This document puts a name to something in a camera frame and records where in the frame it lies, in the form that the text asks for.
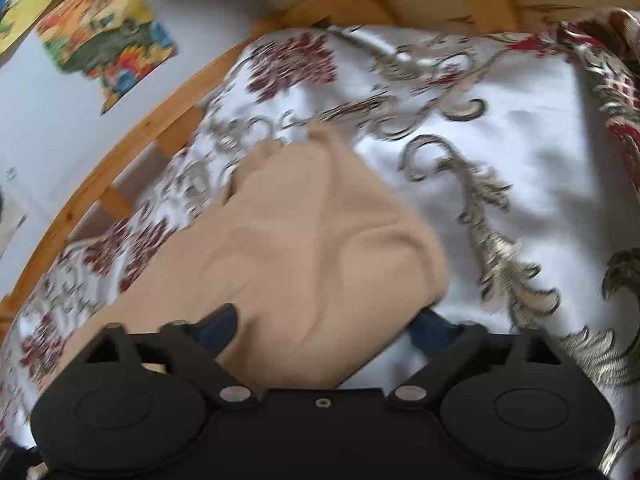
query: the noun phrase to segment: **beige cloth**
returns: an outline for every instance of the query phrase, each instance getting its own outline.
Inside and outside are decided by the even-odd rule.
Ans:
[[[239,331],[218,358],[230,373],[256,390],[330,388],[439,299],[447,276],[420,216],[316,123],[306,142],[255,146],[193,226],[76,331],[61,365],[108,322],[154,332],[231,302]]]

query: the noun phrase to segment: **metal screw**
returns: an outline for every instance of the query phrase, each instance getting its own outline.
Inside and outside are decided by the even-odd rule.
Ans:
[[[245,386],[227,386],[220,390],[220,398],[226,402],[243,402],[251,397],[251,390]]]
[[[316,406],[318,408],[330,408],[331,400],[329,399],[316,399]]]
[[[427,391],[420,386],[413,386],[412,384],[406,384],[400,386],[395,391],[396,397],[404,402],[416,402],[424,399],[427,396]]]

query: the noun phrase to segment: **black plastic mount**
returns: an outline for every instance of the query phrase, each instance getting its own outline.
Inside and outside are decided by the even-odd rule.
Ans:
[[[215,361],[237,325],[228,304],[155,334],[105,327],[33,410],[50,480],[602,478],[612,411],[545,333],[493,335],[424,311],[412,336],[433,359],[386,399],[272,389],[258,400]]]

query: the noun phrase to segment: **floral bedspread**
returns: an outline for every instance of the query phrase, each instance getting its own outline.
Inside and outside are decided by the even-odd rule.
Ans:
[[[253,144],[302,140],[316,119],[334,121],[439,234],[451,285],[436,310],[495,332],[544,326],[616,413],[601,469],[637,474],[639,31],[609,9],[548,34],[365,26],[255,41],[140,209],[67,247],[21,309],[0,351],[2,436],[33,445],[30,411],[66,339],[197,218]],[[403,351],[387,349],[368,385],[407,377]]]

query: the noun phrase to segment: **white wall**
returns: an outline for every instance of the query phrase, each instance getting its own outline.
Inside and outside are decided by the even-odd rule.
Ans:
[[[65,75],[32,32],[0,67],[0,178],[28,220],[0,260],[0,298],[10,292],[49,223],[111,147],[181,83],[249,35],[267,0],[148,0],[178,46],[100,116],[99,83]]]

